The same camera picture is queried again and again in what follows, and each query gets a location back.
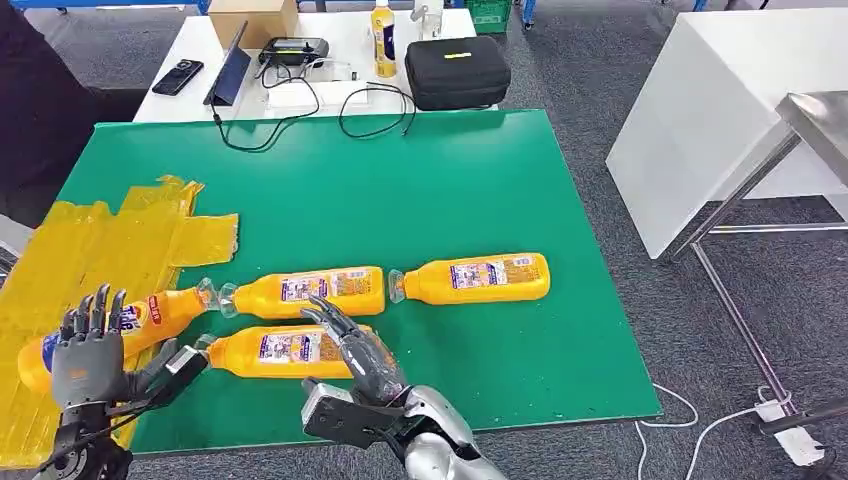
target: bottle neck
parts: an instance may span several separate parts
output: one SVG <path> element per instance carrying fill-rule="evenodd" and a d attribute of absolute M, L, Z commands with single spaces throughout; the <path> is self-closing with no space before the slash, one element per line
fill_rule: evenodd
<path fill-rule="evenodd" d="M 209 355 L 209 366 L 212 368 L 227 368 L 227 343 L 229 337 L 219 338 L 206 347 Z"/>
<path fill-rule="evenodd" d="M 404 274 L 403 291 L 406 298 L 421 299 L 421 281 L 418 278 L 417 270 Z"/>
<path fill-rule="evenodd" d="M 236 307 L 238 313 L 252 313 L 253 303 L 255 298 L 250 294 L 253 284 L 238 287 L 233 292 L 233 306 Z"/>
<path fill-rule="evenodd" d="M 168 315 L 173 320 L 191 320 L 207 310 L 197 288 L 166 291 L 162 297 L 168 302 Z"/>

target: small bottle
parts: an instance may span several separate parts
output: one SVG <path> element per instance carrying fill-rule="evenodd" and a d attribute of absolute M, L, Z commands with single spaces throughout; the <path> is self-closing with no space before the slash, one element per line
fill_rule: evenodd
<path fill-rule="evenodd" d="M 350 316 L 377 315 L 386 308 L 380 267 L 280 273 L 243 286 L 227 283 L 221 287 L 219 301 L 227 318 L 239 313 L 265 319 L 301 318 L 301 308 L 313 307 L 309 294 L 326 298 Z"/>
<path fill-rule="evenodd" d="M 125 305 L 121 310 L 124 358 L 162 340 L 176 337 L 195 317 L 217 309 L 217 293 L 208 278 L 193 288 L 166 290 L 146 300 Z M 53 349 L 58 341 L 59 332 L 56 331 L 43 338 L 32 339 L 18 353 L 18 374 L 30 390 L 37 393 L 50 391 Z"/>
<path fill-rule="evenodd" d="M 389 272 L 389 298 L 431 305 L 512 302 L 544 297 L 551 287 L 548 262 L 539 253 L 437 260 L 418 270 Z"/>
<path fill-rule="evenodd" d="M 353 377 L 336 343 L 319 325 L 252 327 L 224 338 L 203 335 L 194 346 L 206 350 L 210 367 L 240 377 Z"/>
<path fill-rule="evenodd" d="M 371 12 L 371 30 L 374 33 L 374 63 L 377 76 L 394 77 L 395 65 L 395 14 L 389 8 L 389 0 L 377 0 Z"/>

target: green basket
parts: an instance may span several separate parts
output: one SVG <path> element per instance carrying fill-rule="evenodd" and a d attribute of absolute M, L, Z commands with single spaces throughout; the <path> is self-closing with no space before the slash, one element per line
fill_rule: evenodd
<path fill-rule="evenodd" d="M 466 0 L 477 33 L 504 33 L 512 0 Z"/>

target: cardboard box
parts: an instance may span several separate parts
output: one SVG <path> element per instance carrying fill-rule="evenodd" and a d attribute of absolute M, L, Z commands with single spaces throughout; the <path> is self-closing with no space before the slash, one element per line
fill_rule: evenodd
<path fill-rule="evenodd" d="M 295 0 L 213 0 L 209 19 L 223 48 L 230 42 L 242 23 L 247 30 L 241 48 L 262 48 L 273 37 L 293 37 L 297 26 Z"/>

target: dark clothing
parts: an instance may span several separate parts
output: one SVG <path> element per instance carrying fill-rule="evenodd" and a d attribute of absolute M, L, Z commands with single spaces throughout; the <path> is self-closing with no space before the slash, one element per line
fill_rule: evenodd
<path fill-rule="evenodd" d="M 0 214 L 37 227 L 98 121 L 132 121 L 144 90 L 87 89 L 0 0 Z"/>
<path fill-rule="evenodd" d="M 70 172 L 94 131 L 97 105 L 44 36 L 0 2 L 0 189 L 8 191 L 48 170 Z"/>

